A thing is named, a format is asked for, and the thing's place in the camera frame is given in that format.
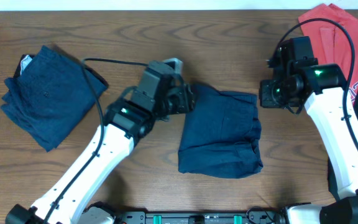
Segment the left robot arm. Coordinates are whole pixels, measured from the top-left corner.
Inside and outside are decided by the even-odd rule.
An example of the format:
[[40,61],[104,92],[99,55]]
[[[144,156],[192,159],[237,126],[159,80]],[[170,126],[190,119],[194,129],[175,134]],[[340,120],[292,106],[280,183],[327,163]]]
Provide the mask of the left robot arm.
[[6,223],[78,223],[83,211],[113,169],[158,120],[185,114],[195,106],[187,84],[140,84],[126,88],[108,106],[103,123],[62,178],[29,209],[17,204]]

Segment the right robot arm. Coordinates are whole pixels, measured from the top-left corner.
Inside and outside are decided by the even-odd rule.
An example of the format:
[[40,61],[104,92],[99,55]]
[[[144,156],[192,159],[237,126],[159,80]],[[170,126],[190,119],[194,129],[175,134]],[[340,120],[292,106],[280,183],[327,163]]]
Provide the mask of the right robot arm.
[[358,223],[358,120],[345,95],[346,79],[336,64],[275,68],[274,78],[260,82],[264,108],[295,105],[316,125],[333,167],[338,201],[285,208],[287,223]]

